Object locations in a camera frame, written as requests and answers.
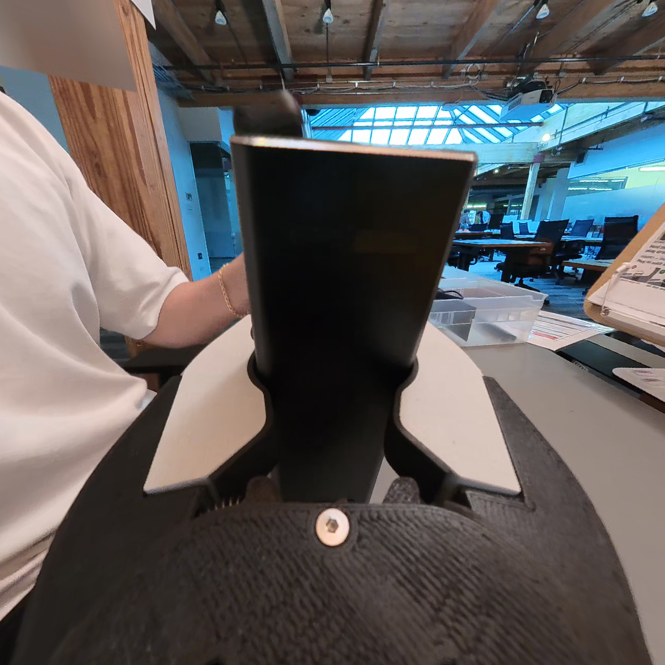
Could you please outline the ceiling projector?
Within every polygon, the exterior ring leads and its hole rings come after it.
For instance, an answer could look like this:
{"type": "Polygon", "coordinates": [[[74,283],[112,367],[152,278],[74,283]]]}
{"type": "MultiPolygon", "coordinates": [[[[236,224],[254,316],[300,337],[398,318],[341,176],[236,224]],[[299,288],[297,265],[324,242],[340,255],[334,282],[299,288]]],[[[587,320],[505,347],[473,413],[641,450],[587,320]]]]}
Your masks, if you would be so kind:
{"type": "Polygon", "coordinates": [[[501,122],[532,122],[556,101],[555,89],[542,79],[524,79],[520,85],[510,88],[513,95],[502,106],[501,122]]]}

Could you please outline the white t-shirt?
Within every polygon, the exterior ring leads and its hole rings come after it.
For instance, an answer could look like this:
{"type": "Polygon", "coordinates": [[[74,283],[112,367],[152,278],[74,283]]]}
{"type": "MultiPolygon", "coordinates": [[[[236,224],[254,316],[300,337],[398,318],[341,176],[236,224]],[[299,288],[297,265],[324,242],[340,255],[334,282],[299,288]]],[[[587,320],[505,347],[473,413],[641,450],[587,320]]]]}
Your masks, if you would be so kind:
{"type": "Polygon", "coordinates": [[[143,339],[188,278],[1,94],[1,618],[29,593],[89,475],[148,403],[100,347],[143,339]]]}

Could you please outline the white card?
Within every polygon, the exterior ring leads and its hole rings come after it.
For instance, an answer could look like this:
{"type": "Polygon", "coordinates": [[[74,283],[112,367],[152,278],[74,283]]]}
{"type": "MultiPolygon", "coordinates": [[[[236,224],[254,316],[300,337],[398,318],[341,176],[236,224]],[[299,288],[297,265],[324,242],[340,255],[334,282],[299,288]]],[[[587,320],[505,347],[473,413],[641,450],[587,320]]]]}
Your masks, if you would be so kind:
{"type": "Polygon", "coordinates": [[[612,373],[636,390],[664,403],[664,369],[614,368],[612,373]]]}

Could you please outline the paper sheet on table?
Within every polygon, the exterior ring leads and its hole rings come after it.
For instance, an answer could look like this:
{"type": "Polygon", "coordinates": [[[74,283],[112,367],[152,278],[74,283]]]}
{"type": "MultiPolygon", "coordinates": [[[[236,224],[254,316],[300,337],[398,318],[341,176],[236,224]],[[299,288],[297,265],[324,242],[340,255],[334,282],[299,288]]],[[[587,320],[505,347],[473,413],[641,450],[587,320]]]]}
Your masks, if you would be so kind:
{"type": "Polygon", "coordinates": [[[592,320],[582,320],[552,312],[540,311],[527,342],[550,351],[559,351],[597,335],[614,332],[592,320]]]}

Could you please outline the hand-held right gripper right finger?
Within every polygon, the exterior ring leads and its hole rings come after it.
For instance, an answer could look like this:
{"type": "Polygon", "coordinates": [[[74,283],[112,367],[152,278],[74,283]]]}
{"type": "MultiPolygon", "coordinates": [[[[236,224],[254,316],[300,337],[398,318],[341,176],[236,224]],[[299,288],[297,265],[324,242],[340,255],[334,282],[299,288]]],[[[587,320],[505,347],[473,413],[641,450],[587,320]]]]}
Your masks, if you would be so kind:
{"type": "Polygon", "coordinates": [[[398,388],[384,455],[430,505],[466,491],[515,498],[521,485],[484,375],[426,323],[413,369],[398,388]]]}

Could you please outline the clear plastic bin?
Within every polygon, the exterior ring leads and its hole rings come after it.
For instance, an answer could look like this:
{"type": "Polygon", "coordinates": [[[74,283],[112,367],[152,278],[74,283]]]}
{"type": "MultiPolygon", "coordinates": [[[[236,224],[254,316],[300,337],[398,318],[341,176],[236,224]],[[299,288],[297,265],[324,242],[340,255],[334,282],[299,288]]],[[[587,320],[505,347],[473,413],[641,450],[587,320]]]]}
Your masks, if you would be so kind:
{"type": "Polygon", "coordinates": [[[465,343],[441,331],[460,346],[493,346],[527,342],[548,295],[446,267],[435,300],[455,298],[477,308],[469,339],[465,343]]]}

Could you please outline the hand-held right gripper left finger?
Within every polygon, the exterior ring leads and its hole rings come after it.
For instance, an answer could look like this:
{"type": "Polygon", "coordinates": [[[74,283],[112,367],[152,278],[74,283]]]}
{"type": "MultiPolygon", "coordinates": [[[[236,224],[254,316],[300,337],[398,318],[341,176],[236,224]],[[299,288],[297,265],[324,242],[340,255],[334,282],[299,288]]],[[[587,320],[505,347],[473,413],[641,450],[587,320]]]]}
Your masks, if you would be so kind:
{"type": "Polygon", "coordinates": [[[181,374],[145,478],[145,493],[204,484],[267,423],[265,397],[249,374],[252,319],[207,345],[181,374]]]}

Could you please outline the person's left forearm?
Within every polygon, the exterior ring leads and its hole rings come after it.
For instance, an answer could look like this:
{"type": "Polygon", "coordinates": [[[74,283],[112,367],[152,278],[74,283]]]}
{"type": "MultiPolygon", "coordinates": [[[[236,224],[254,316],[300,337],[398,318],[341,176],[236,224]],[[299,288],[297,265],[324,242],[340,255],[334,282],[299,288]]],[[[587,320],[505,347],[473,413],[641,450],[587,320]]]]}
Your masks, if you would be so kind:
{"type": "Polygon", "coordinates": [[[166,348],[209,342],[251,308],[244,254],[198,281],[152,254],[108,269],[95,294],[102,327],[166,348]]]}

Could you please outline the wooden office desk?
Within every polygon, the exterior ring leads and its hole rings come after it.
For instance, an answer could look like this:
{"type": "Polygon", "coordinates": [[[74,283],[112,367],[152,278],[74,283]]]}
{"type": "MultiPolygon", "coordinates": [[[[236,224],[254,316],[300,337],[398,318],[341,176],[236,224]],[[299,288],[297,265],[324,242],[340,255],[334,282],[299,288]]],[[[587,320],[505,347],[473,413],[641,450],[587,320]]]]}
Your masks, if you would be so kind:
{"type": "Polygon", "coordinates": [[[467,271],[472,259],[477,259],[482,251],[497,250],[502,252],[508,265],[516,261],[526,261],[531,256],[548,257],[554,245],[547,242],[516,239],[456,239],[453,240],[447,263],[467,271]]]}

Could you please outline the black usb hub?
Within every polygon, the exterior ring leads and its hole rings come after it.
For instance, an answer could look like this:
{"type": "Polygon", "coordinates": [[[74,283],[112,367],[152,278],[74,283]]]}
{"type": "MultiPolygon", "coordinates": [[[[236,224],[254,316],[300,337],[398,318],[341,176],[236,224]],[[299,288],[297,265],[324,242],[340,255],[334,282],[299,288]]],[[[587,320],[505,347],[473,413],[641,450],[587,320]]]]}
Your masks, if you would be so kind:
{"type": "Polygon", "coordinates": [[[283,498],[365,503],[383,459],[432,503],[451,474],[398,425],[475,152],[234,136],[262,452],[283,498]]]}

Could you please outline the black office chair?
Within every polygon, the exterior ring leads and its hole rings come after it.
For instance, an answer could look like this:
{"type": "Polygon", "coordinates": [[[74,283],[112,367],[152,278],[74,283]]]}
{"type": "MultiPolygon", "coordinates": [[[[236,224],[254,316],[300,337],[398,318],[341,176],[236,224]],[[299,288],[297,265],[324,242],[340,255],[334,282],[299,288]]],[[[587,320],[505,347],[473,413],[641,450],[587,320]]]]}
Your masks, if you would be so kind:
{"type": "Polygon", "coordinates": [[[597,261],[613,261],[627,247],[638,232],[638,215],[605,217],[603,238],[597,261]]]}
{"type": "Polygon", "coordinates": [[[517,286],[538,291],[525,284],[524,279],[544,278],[553,274],[556,250],[569,224],[569,220],[542,221],[536,231],[534,241],[540,247],[525,249],[516,259],[513,277],[518,278],[517,286]]]}

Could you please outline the wooden pillar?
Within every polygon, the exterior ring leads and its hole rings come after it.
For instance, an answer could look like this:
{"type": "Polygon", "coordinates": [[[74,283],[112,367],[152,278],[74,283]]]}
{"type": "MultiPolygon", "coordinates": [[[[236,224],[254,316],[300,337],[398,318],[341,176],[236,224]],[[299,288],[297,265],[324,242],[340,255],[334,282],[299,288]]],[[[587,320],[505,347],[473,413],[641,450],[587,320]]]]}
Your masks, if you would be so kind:
{"type": "Polygon", "coordinates": [[[91,190],[169,266],[192,277],[145,20],[115,1],[136,91],[49,75],[70,154],[91,190]]]}

